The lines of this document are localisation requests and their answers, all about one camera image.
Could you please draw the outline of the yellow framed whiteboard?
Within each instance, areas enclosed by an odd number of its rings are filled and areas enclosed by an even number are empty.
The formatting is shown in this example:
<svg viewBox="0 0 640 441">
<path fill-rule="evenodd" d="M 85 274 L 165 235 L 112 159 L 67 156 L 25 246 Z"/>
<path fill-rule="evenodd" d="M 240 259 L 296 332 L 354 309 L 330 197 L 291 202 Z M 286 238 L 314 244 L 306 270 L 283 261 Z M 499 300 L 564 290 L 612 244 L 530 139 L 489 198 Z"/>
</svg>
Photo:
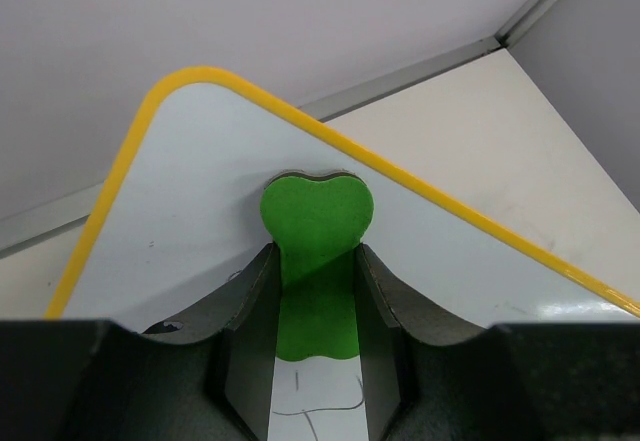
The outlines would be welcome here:
<svg viewBox="0 0 640 441">
<path fill-rule="evenodd" d="M 289 172 L 363 180 L 374 214 L 359 246 L 476 326 L 639 327 L 639 305 L 629 296 L 431 186 L 418 171 L 211 67 L 177 71 L 145 97 L 48 318 L 105 319 L 138 334 L 179 330 L 183 311 L 231 281 L 266 245 L 277 247 L 260 200 L 272 179 Z M 264 440 L 372 440 L 360 347 L 351 359 L 297 362 L 275 350 Z"/>
</svg>

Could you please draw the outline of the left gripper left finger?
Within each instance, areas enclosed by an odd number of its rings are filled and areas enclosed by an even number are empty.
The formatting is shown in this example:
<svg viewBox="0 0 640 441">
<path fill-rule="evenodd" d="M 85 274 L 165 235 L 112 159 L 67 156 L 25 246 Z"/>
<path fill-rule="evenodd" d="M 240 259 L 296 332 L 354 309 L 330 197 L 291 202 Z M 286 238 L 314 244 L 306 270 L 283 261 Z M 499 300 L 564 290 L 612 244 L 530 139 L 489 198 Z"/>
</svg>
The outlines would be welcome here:
<svg viewBox="0 0 640 441">
<path fill-rule="evenodd" d="M 280 253 L 138 334 L 105 319 L 1 325 L 5 440 L 264 440 L 279 320 Z"/>
</svg>

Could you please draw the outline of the green bone-shaped eraser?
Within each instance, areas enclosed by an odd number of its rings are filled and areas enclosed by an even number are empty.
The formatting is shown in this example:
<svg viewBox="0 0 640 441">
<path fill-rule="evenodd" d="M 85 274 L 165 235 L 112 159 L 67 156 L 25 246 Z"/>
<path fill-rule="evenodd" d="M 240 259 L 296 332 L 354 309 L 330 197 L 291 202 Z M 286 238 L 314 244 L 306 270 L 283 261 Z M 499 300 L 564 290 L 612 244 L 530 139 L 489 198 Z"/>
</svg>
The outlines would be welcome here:
<svg viewBox="0 0 640 441">
<path fill-rule="evenodd" d="M 358 356 L 355 250 L 373 214 L 368 186 L 347 172 L 284 173 L 264 189 L 261 219 L 280 251 L 280 359 Z"/>
</svg>

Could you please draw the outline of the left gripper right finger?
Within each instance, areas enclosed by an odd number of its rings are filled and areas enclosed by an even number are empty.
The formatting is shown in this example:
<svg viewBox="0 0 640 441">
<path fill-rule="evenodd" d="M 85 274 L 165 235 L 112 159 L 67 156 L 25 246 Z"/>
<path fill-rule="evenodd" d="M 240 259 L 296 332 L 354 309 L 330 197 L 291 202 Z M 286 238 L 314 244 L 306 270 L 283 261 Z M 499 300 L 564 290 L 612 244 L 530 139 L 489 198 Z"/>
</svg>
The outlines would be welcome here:
<svg viewBox="0 0 640 441">
<path fill-rule="evenodd" d="M 639 327 L 481 328 L 401 281 L 367 245 L 354 296 L 372 440 L 635 440 Z"/>
</svg>

